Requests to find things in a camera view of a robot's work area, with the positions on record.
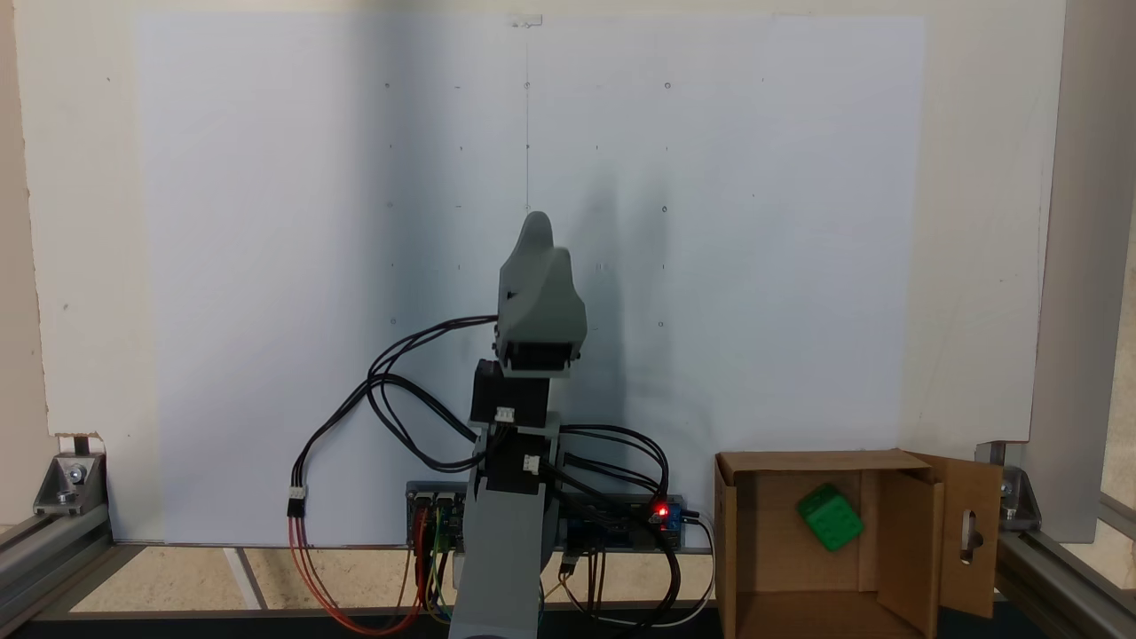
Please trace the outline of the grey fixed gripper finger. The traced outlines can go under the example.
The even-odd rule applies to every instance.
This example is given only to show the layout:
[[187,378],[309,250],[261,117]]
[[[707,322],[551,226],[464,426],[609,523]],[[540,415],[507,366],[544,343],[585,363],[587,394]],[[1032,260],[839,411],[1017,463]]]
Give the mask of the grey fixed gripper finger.
[[573,284],[568,249],[515,249],[500,269],[498,320],[503,325],[585,327],[586,307]]

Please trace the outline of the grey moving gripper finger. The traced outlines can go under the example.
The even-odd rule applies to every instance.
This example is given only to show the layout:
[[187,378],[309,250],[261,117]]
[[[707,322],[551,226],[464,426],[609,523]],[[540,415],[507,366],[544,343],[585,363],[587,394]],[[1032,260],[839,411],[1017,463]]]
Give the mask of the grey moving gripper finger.
[[512,251],[501,267],[503,287],[520,287],[528,272],[536,268],[548,250],[553,247],[553,231],[548,214],[528,211],[523,222]]

